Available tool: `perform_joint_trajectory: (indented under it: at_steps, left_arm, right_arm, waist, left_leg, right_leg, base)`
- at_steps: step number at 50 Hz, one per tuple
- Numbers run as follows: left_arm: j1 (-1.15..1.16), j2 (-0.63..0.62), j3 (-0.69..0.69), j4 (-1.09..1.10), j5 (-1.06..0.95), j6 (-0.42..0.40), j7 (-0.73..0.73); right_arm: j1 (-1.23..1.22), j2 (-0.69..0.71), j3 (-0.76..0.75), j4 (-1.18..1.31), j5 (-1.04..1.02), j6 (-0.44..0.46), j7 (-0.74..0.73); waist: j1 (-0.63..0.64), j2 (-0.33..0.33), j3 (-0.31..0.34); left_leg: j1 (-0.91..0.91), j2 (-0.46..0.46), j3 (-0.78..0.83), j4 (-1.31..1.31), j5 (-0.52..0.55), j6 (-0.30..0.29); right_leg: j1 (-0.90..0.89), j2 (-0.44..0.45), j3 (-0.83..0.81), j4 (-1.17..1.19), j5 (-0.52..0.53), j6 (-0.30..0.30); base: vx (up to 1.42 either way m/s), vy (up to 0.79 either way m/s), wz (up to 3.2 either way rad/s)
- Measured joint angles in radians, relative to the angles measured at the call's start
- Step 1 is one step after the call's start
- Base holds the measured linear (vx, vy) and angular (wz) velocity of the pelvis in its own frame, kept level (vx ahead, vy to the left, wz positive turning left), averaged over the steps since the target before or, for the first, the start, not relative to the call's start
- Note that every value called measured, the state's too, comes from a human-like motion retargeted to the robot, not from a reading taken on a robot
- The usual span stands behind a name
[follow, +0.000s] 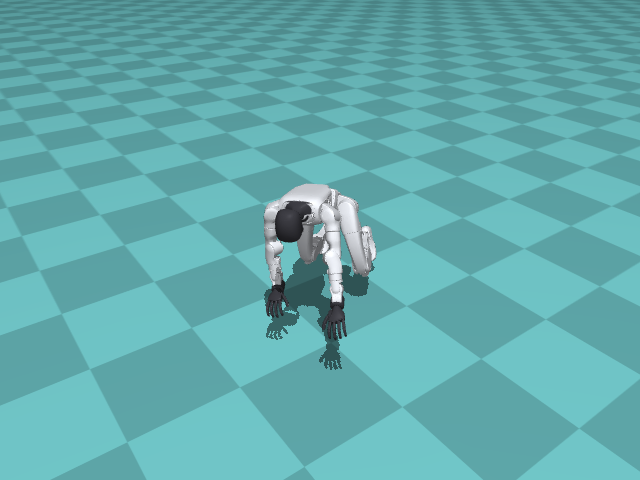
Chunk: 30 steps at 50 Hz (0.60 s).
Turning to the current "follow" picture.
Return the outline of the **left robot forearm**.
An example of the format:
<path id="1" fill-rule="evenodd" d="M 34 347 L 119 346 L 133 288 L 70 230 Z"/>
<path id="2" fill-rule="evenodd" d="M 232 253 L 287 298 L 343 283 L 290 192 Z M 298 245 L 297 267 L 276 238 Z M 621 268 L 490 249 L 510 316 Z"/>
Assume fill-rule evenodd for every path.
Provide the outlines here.
<path id="1" fill-rule="evenodd" d="M 327 265 L 329 269 L 327 269 L 327 274 L 329 276 L 329 284 L 330 293 L 332 295 L 332 303 L 333 302 L 342 302 L 342 295 L 344 292 L 344 287 L 341 284 L 342 280 L 342 263 L 335 251 L 329 251 L 325 256 Z"/>

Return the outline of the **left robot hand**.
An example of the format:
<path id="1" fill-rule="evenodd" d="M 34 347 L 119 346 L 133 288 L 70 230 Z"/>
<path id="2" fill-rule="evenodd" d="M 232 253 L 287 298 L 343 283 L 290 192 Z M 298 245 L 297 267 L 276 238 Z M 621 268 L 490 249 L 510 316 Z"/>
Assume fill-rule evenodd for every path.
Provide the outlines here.
<path id="1" fill-rule="evenodd" d="M 323 321 L 322 330 L 324 330 L 326 328 L 326 323 L 327 323 L 327 321 L 329 321 L 329 323 L 328 323 L 328 338 L 331 339 L 331 325 L 333 324 L 333 337 L 334 337 L 334 340 L 337 340 L 337 338 L 336 338 L 336 324 L 337 324 L 338 335 L 339 335 L 339 338 L 342 339 L 341 326 L 340 326 L 340 323 L 342 322 L 343 332 L 344 332 L 345 337 L 347 337 L 345 321 L 344 321 L 345 320 L 345 314 L 344 314 L 344 312 L 342 310 L 342 309 L 344 309 L 344 296 L 342 295 L 342 302 L 333 302 L 333 303 L 332 303 L 332 296 L 331 296 L 330 308 L 331 308 L 331 310 L 328 311 L 328 315 L 325 317 L 325 319 Z"/>

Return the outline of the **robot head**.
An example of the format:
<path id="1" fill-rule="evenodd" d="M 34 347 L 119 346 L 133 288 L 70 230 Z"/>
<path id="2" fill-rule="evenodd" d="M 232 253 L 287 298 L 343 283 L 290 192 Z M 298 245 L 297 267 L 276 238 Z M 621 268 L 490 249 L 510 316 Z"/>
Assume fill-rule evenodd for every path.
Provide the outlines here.
<path id="1" fill-rule="evenodd" d="M 277 238 L 283 242 L 296 242 L 303 232 L 302 222 L 307 221 L 304 215 L 311 214 L 311 207 L 308 202 L 287 201 L 285 209 L 278 211 L 275 219 L 275 230 Z M 313 216 L 314 217 L 314 216 Z"/>

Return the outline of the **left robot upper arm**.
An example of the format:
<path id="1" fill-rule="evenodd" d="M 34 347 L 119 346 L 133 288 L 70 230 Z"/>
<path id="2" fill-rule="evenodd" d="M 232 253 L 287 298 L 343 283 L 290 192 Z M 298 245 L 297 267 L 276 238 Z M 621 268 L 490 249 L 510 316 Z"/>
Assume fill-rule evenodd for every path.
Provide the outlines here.
<path id="1" fill-rule="evenodd" d="M 325 237 L 326 242 L 329 245 L 329 250 L 326 251 L 322 257 L 324 264 L 327 265 L 325 256 L 329 251 L 335 251 L 341 259 L 341 214 L 337 209 L 335 209 L 328 203 L 323 203 L 320 212 L 320 219 L 325 224 Z"/>

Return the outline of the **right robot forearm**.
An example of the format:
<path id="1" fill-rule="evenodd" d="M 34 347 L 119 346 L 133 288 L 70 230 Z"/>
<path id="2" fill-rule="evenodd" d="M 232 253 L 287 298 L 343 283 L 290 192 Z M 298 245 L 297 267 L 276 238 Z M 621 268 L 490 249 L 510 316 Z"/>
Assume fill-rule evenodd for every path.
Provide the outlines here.
<path id="1" fill-rule="evenodd" d="M 281 271 L 281 258 L 280 256 L 274 256 L 274 249 L 271 245 L 265 247 L 265 258 L 269 266 L 270 280 L 272 285 L 281 285 L 283 280 L 283 272 Z"/>

